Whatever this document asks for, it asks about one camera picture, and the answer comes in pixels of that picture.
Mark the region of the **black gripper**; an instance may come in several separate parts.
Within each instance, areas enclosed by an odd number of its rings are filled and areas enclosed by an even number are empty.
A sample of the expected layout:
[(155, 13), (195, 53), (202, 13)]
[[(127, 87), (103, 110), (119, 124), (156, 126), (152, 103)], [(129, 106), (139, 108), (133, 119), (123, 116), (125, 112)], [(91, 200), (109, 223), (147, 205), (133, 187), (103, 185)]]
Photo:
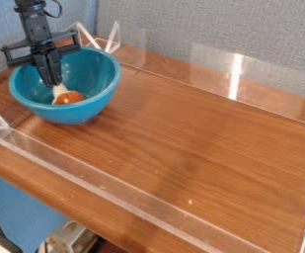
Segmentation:
[[(60, 57), (80, 49), (76, 30), (53, 33), (49, 28), (45, 1), (16, 1), (13, 8), (19, 14), (25, 38), (1, 47), (9, 67), (33, 64), (48, 87), (61, 82)], [(13, 57), (11, 51), (27, 47), (31, 53)]]

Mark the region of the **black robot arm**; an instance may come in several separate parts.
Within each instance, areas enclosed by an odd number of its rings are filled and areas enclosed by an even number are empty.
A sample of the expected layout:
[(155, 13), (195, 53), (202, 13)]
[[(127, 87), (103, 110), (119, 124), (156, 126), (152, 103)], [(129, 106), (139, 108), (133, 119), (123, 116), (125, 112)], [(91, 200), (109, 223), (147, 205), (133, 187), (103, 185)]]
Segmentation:
[(15, 12), (19, 14), (25, 38), (0, 50), (7, 66), (19, 67), (32, 64), (48, 87), (61, 83), (60, 58), (80, 50), (77, 30), (53, 33), (49, 28), (45, 0), (15, 0)]

